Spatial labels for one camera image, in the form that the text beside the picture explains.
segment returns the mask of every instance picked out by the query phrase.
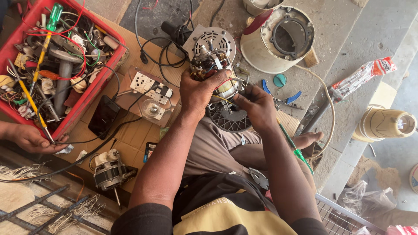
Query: mobile phone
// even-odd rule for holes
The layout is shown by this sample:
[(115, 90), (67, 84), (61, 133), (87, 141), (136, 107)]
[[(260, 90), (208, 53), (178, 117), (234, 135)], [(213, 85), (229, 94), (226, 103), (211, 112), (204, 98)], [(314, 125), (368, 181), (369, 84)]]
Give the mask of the mobile phone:
[(107, 95), (103, 95), (89, 123), (89, 129), (104, 140), (113, 121), (119, 114), (120, 107)]

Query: person's hand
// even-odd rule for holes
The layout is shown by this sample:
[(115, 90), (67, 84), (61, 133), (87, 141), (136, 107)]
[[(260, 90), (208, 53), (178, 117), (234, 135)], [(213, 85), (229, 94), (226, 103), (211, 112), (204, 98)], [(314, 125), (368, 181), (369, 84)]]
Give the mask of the person's hand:
[(205, 115), (213, 90), (231, 76), (229, 69), (222, 69), (212, 77), (198, 82), (190, 77), (191, 70), (186, 69), (181, 75), (180, 97), (181, 110), (195, 115), (199, 120)]
[[(58, 142), (65, 142), (69, 138), (63, 135)], [(31, 125), (13, 124), (8, 130), (8, 140), (15, 142), (19, 147), (29, 153), (57, 153), (65, 149), (68, 144), (54, 145), (41, 136), (39, 130)]]
[(323, 137), (324, 137), (324, 133), (322, 133), (321, 131), (317, 133), (308, 132), (308, 133), (300, 134), (299, 136), (294, 137), (292, 140), (298, 149), (304, 149), (308, 147), (309, 145), (311, 145), (313, 142), (319, 141)]
[(234, 96), (235, 103), (247, 112), (255, 131), (259, 134), (275, 129), (278, 126), (273, 96), (258, 86), (246, 86), (245, 93), (249, 99), (240, 94)]

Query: red plastic crate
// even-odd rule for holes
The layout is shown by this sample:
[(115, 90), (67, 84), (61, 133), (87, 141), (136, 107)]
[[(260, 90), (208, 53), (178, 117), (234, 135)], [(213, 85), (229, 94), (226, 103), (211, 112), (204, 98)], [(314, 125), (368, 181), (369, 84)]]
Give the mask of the red plastic crate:
[[(60, 3), (64, 6), (64, 9), (66, 7), (71, 7), (77, 10), (78, 12), (80, 12), (82, 9), (82, 6), (74, 0), (38, 0), (35, 2), (31, 10), (26, 14), (24, 18), (25, 22), (31, 26), (36, 25), (37, 21), (41, 21), (41, 13), (49, 16), (49, 12), (45, 9), (45, 7), (52, 9), (54, 3)], [(83, 10), (83, 15), (90, 18), (97, 26), (101, 27), (104, 31), (106, 31), (108, 34), (112, 35), (122, 44), (125, 45), (125, 40), (116, 31), (114, 31), (103, 21), (95, 17), (87, 9)], [(28, 30), (30, 30), (30, 27), (22, 22), (12, 33), (12, 35), (7, 39), (3, 47), (0, 49), (0, 54), (3, 55), (3, 59), (0, 60), (0, 74), (7, 74), (7, 58), (9, 58), (11, 61), (14, 61), (16, 59), (16, 56), (18, 55), (19, 51), (15, 48), (14, 44), (21, 44), (23, 39), (27, 37), (26, 33), (23, 33), (23, 31), (26, 32)], [(110, 60), (106, 65), (111, 68), (115, 68), (125, 51), (126, 49), (123, 46), (119, 46), (116, 49), (114, 55), (110, 57)], [(84, 114), (84, 110), (86, 110), (90, 106), (91, 102), (94, 101), (97, 94), (99, 94), (102, 88), (104, 88), (107, 85), (107, 77), (109, 77), (111, 74), (112, 71), (108, 68), (103, 68), (97, 74), (96, 78), (94, 79), (94, 82), (90, 84), (87, 90), (83, 93), (83, 95), (72, 108), (70, 113), (65, 117), (64, 120), (62, 120), (55, 132), (51, 133), (52, 138), (54, 140), (58, 139), (61, 135), (71, 131), (75, 124), (80, 120), (82, 114)], [(4, 102), (3, 100), (0, 100), (0, 110), (7, 114), (7, 116), (9, 116), (17, 123), (37, 127), (32, 120), (26, 120), (24, 117), (17, 115), (13, 110), (11, 110), (9, 104)]]

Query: person's arm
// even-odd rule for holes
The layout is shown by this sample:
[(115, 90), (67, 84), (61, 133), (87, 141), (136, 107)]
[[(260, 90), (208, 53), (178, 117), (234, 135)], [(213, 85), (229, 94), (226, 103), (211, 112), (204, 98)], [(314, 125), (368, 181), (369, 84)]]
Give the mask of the person's arm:
[(229, 70), (221, 70), (198, 82), (190, 77), (190, 72), (186, 70), (181, 76), (181, 112), (139, 172), (129, 208), (145, 203), (173, 208), (197, 123), (205, 114), (213, 90), (231, 75)]
[(280, 217), (288, 224), (301, 218), (321, 221), (315, 197), (296, 156), (276, 120), (273, 97), (257, 86), (247, 86), (250, 100), (237, 94), (235, 102), (245, 111), (263, 140), (269, 188)]
[[(69, 136), (61, 136), (59, 142), (67, 141)], [(29, 153), (57, 153), (67, 147), (67, 144), (53, 145), (41, 136), (36, 127), (0, 121), (0, 140), (15, 142)]]

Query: green plastic disc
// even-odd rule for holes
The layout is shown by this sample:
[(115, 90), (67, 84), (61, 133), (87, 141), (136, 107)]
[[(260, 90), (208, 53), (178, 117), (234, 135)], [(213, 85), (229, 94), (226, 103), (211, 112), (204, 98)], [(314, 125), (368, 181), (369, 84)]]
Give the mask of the green plastic disc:
[(284, 74), (277, 74), (276, 76), (274, 76), (273, 82), (274, 85), (276, 85), (277, 87), (283, 87), (284, 85), (286, 85), (287, 78)]

